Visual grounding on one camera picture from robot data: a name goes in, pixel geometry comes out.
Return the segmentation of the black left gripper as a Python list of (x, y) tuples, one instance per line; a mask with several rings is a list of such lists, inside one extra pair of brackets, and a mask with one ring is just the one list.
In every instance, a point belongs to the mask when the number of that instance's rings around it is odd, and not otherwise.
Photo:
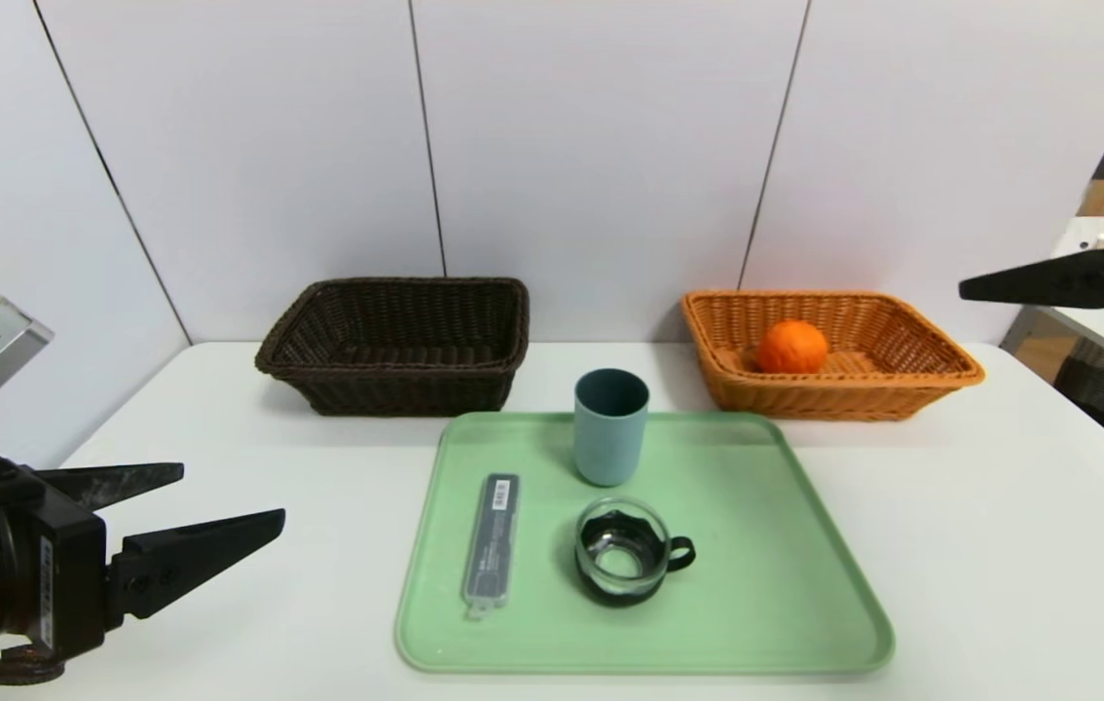
[(182, 463), (0, 464), (0, 635), (26, 636), (59, 657), (89, 651), (104, 629), (156, 615), (283, 533), (280, 508), (125, 537), (104, 599), (104, 525), (92, 512), (183, 475)]

